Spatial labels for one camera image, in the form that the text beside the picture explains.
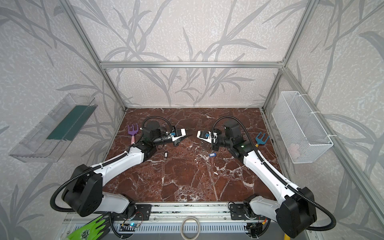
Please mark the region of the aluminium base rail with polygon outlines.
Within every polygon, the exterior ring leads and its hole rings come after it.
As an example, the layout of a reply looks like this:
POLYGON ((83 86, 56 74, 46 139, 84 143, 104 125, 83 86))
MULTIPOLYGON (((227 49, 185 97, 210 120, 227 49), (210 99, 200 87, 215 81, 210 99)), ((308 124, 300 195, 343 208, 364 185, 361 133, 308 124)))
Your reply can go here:
POLYGON ((131 218, 110 212, 96 212, 86 217, 68 214, 57 238, 65 238, 100 215, 110 218, 111 230, 102 240, 143 239, 144 235, 177 234, 184 240, 205 239, 207 234, 219 239, 283 240, 279 224, 267 217, 251 218, 243 202, 151 202, 136 203, 131 218))

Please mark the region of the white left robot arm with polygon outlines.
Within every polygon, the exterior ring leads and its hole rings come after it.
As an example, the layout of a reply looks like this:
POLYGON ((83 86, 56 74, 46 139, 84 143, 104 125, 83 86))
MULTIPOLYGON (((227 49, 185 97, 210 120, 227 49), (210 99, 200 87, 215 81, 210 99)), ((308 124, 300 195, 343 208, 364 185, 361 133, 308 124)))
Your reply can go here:
POLYGON ((142 128, 142 136, 122 154, 88 167, 78 166, 69 181, 59 189, 69 212, 86 217, 95 212, 110 212, 131 218, 137 211, 133 200, 123 195, 106 193, 104 186, 126 170, 137 166, 157 151, 158 146, 178 146, 188 138, 185 129, 171 128, 169 132, 157 121, 150 121, 142 128))

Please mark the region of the green black work glove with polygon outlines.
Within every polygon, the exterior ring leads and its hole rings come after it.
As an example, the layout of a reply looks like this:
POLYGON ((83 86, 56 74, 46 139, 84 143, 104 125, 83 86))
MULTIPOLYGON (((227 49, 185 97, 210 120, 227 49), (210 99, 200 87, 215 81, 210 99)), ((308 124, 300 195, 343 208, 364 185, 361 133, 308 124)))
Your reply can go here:
POLYGON ((101 240, 111 230, 110 218, 100 215, 68 235, 65 240, 101 240))

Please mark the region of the purple pink garden fork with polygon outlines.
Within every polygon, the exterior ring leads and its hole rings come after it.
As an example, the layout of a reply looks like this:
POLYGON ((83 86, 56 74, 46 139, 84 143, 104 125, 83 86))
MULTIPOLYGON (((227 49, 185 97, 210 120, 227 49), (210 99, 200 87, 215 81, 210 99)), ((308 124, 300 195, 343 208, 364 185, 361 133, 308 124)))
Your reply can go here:
POLYGON ((131 144, 133 145, 135 143, 135 135, 139 132, 139 125, 136 124, 131 124, 128 127, 128 134, 131 136, 131 144))

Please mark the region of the blue yellow garden fork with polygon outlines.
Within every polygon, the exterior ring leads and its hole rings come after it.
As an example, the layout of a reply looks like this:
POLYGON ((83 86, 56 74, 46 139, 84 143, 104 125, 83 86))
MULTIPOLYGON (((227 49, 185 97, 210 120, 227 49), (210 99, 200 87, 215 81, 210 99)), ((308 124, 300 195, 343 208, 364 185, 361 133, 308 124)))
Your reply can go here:
POLYGON ((265 145, 268 142, 269 138, 270 136, 268 134, 263 134, 262 132, 259 132, 258 135, 255 137, 256 147, 258 148, 261 145, 265 145))

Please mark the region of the clear plastic wall shelf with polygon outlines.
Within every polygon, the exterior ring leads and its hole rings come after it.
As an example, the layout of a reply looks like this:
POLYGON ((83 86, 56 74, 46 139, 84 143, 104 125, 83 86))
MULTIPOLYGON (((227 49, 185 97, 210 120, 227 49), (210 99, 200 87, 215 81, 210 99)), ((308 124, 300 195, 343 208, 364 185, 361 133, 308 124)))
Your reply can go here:
POLYGON ((67 94, 9 155, 24 163, 56 163, 97 107, 95 97, 67 94))

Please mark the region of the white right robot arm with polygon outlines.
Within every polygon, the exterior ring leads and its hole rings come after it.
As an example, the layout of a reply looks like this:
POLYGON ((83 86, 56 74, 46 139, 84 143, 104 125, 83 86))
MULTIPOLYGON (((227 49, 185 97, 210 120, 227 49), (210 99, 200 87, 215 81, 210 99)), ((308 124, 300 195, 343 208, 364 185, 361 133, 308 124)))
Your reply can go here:
POLYGON ((247 214, 254 218, 262 215, 277 222, 283 232, 291 238, 306 230, 317 220, 315 206, 306 199, 313 200, 314 195, 308 188, 301 189, 303 196, 294 193, 288 187, 297 187, 275 169, 249 140, 243 137, 241 125, 234 119, 228 120, 224 131, 201 131, 198 138, 212 145, 214 151, 226 148, 231 155, 252 170, 269 188, 274 200, 261 196, 250 197, 245 201, 247 214))

